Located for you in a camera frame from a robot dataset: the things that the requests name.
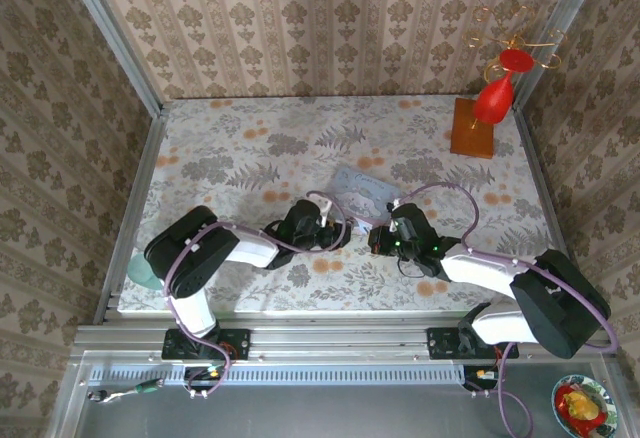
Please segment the pastel cartoon tin box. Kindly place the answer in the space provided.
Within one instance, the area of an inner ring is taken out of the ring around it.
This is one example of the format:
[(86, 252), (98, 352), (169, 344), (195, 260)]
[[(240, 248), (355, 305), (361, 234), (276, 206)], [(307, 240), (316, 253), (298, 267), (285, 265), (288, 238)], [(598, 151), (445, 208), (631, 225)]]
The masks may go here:
[(398, 187), (348, 167), (336, 171), (329, 193), (361, 228), (386, 223), (389, 219), (387, 204), (402, 195)]

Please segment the floral patterned table mat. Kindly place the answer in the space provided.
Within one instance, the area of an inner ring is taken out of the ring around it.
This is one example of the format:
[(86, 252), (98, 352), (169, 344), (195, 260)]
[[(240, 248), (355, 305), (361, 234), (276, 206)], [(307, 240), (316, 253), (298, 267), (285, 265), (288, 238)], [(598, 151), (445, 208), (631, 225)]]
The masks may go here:
[[(308, 191), (328, 191), (348, 167), (411, 194), (438, 233), (498, 252), (522, 190), (505, 157), (517, 132), (507, 119), (496, 128), (491, 159), (453, 154), (454, 105), (450, 95), (176, 102), (134, 251), (198, 205), (224, 221), (264, 227)], [(275, 271), (228, 263), (206, 296), (221, 314), (465, 311), (492, 294), (372, 256), (366, 238), (354, 235), (341, 250), (296, 256)]]

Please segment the orange wooden block base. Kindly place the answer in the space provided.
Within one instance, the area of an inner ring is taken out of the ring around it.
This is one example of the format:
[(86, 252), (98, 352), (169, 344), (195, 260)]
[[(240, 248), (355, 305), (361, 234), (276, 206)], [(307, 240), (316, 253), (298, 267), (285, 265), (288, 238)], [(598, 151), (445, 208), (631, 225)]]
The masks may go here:
[(475, 119), (475, 101), (457, 98), (454, 106), (450, 152), (491, 159), (494, 155), (494, 126)]

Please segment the red plastic goblet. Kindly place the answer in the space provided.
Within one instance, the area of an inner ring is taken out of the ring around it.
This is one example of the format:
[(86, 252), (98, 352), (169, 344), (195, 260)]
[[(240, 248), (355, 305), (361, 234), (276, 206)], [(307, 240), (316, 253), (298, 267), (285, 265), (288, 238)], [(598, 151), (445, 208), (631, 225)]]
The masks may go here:
[(511, 48), (500, 53), (497, 66), (504, 75), (481, 91), (472, 109), (474, 118), (488, 125), (496, 125), (505, 118), (514, 100), (512, 76), (530, 72), (534, 60), (528, 52)]

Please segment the teal round ball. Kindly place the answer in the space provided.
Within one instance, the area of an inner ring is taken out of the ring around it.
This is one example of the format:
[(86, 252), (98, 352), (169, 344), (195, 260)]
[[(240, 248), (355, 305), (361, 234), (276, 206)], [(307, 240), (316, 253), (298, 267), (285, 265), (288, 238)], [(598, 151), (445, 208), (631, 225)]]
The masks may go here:
[(163, 282), (155, 275), (149, 262), (142, 254), (134, 255), (127, 267), (129, 279), (149, 290), (160, 291), (163, 289)]

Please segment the yellow food item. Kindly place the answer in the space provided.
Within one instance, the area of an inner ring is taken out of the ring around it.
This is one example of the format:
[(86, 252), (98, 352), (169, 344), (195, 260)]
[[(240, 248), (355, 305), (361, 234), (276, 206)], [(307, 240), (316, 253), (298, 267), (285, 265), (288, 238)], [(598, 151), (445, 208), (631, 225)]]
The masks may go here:
[(576, 420), (591, 421), (598, 417), (599, 406), (583, 391), (574, 390), (563, 396), (569, 416)]

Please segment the red food item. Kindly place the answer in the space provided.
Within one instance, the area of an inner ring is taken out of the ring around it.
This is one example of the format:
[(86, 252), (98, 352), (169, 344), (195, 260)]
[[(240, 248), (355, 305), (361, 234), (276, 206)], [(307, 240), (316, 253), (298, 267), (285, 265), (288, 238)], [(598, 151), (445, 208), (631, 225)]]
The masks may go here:
[(581, 437), (581, 438), (588, 438), (588, 435), (591, 431), (595, 430), (598, 426), (602, 425), (605, 423), (606, 419), (607, 419), (607, 414), (601, 410), (600, 408), (600, 413), (598, 415), (597, 418), (595, 418), (594, 420), (591, 421), (581, 421), (581, 420), (576, 420), (573, 419), (572, 417), (569, 416), (567, 407), (564, 403), (563, 400), (563, 396), (566, 393), (569, 393), (571, 391), (574, 390), (579, 390), (582, 391), (581, 389), (577, 389), (577, 388), (573, 388), (572, 386), (569, 385), (562, 385), (558, 391), (556, 392), (556, 396), (555, 396), (555, 405), (556, 405), (556, 409), (559, 412), (560, 416), (562, 418), (564, 418), (568, 424), (570, 425), (570, 427)]

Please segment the patterned plate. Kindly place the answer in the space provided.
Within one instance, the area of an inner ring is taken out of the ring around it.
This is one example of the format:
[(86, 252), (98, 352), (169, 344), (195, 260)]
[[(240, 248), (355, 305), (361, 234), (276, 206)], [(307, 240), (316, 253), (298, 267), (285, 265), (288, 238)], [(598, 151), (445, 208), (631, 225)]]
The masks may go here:
[(588, 438), (614, 438), (618, 429), (618, 410), (612, 395), (607, 391), (603, 384), (599, 381), (582, 374), (572, 374), (561, 378), (553, 388), (551, 393), (551, 405), (558, 423), (563, 430), (572, 438), (581, 438), (562, 418), (556, 409), (555, 396), (556, 392), (562, 385), (569, 385), (573, 388), (581, 389), (592, 400), (594, 400), (602, 411), (607, 414), (604, 424), (598, 426), (591, 431)]

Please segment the aluminium front rail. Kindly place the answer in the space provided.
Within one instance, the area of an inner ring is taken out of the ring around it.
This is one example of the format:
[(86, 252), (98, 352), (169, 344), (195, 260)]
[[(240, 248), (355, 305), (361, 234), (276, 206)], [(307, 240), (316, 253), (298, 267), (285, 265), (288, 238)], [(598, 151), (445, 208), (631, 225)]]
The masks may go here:
[[(422, 364), (429, 360), (426, 330), (454, 327), (460, 311), (239, 312), (220, 326), (250, 331), (249, 364)], [(118, 357), (157, 363), (165, 331), (161, 312), (107, 312), (100, 325), (78, 328), (71, 356)]]

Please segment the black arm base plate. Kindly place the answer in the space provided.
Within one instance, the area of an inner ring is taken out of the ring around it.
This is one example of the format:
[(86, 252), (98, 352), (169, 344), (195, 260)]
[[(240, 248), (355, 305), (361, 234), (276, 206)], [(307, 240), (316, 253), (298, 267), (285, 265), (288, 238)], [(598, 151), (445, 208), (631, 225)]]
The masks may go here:
[(489, 345), (475, 331), (459, 327), (430, 327), (426, 329), (428, 353), (433, 360), (489, 360), (496, 351), (504, 352), (507, 344)]
[[(250, 331), (248, 329), (221, 329), (217, 334), (217, 345), (227, 351), (231, 360), (247, 360), (249, 356)], [(194, 342), (177, 328), (166, 331), (161, 358), (163, 360), (200, 361), (223, 359), (218, 351)]]

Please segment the aluminium side rail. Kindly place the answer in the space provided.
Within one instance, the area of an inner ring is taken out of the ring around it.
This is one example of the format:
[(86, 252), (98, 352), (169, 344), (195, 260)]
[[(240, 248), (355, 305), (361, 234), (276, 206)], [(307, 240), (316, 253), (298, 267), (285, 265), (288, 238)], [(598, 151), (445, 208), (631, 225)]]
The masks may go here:
[(520, 182), (522, 190), (515, 193), (512, 203), (516, 221), (506, 226), (496, 250), (524, 258), (552, 274), (554, 279), (542, 284), (562, 290), (554, 292), (554, 298), (563, 298), (569, 305), (582, 304), (587, 290), (576, 266), (566, 256), (564, 238), (524, 116), (512, 111), (507, 120), (517, 134), (505, 157), (512, 164), (512, 178)]
[(93, 325), (101, 325), (104, 322), (110, 301), (119, 296), (126, 279), (127, 267), (132, 256), (142, 219), (146, 196), (153, 176), (155, 163), (159, 156), (161, 143), (164, 139), (168, 114), (169, 107), (164, 106), (160, 110), (160, 113), (151, 121), (118, 237), (106, 272), (101, 296), (92, 321)]

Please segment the green handled tool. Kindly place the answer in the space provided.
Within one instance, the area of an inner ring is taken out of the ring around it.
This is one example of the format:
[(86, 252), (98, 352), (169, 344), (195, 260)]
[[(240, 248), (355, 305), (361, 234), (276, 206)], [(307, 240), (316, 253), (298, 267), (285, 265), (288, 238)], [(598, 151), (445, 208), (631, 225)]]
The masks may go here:
[(90, 391), (87, 394), (87, 399), (94, 403), (111, 403), (118, 398), (122, 398), (129, 395), (145, 394), (158, 391), (164, 386), (164, 379), (152, 379), (135, 385), (132, 388), (121, 391), (109, 391), (106, 389)]

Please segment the aluminium frame post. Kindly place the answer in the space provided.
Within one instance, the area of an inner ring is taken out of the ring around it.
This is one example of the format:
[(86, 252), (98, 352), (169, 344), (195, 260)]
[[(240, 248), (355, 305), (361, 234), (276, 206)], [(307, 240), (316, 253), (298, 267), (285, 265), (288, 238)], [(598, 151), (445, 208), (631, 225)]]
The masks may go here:
[(151, 118), (157, 119), (162, 111), (162, 100), (147, 78), (141, 61), (136, 57), (134, 49), (129, 43), (123, 28), (119, 25), (108, 1), (82, 0), (82, 2), (88, 9)]
[[(534, 52), (534, 58), (550, 66), (552, 54), (559, 53), (559, 47), (568, 38), (571, 24), (576, 18), (580, 7), (585, 0), (557, 0), (550, 16), (544, 22), (544, 27), (539, 34), (539, 39), (555, 38), (556, 42), (550, 46), (542, 47)], [(518, 80), (515, 87), (514, 107), (522, 109), (534, 89), (539, 84), (541, 77), (549, 68), (535, 65), (534, 69)]]

